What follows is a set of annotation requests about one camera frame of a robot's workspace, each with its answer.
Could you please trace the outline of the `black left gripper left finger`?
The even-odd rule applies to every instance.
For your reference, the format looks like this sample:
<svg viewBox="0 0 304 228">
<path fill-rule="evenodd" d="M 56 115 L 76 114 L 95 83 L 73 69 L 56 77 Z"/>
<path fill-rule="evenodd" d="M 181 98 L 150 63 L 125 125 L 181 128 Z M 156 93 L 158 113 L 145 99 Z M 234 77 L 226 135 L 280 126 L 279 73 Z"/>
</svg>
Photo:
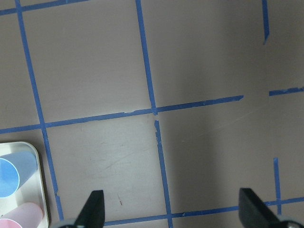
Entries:
<svg viewBox="0 0 304 228">
<path fill-rule="evenodd" d="M 105 223 L 104 191 L 91 192 L 73 226 L 75 228 L 103 228 Z"/>
</svg>

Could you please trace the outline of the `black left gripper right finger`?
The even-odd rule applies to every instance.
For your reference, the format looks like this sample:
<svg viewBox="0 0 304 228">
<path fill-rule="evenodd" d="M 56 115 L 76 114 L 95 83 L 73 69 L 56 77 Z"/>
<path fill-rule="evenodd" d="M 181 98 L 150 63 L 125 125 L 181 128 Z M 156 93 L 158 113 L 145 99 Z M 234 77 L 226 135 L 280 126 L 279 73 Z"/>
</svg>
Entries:
<svg viewBox="0 0 304 228">
<path fill-rule="evenodd" d="M 265 205 L 250 188 L 240 188 L 238 216 L 244 228 L 284 228 L 285 222 Z"/>
</svg>

